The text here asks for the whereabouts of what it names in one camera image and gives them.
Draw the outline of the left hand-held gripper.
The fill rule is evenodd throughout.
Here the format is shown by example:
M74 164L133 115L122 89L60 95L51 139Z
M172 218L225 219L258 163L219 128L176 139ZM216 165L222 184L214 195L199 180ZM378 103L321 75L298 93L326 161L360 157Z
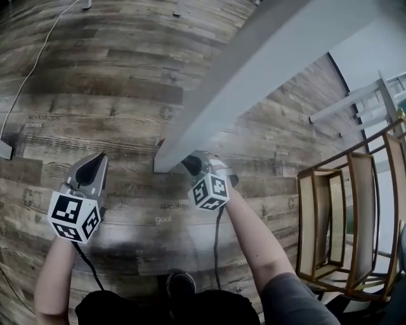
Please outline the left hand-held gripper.
M47 214L58 237L86 244L98 230L105 214L107 170L108 157L104 153L86 156L70 167L67 182L52 193Z

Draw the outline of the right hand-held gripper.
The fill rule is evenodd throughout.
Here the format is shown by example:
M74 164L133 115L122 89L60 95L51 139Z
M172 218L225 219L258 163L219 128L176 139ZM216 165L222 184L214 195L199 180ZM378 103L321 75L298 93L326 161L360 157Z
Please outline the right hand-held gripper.
M188 195L195 207L214 211L229 201L226 164L210 152L193 152L182 160L191 178L192 189Z

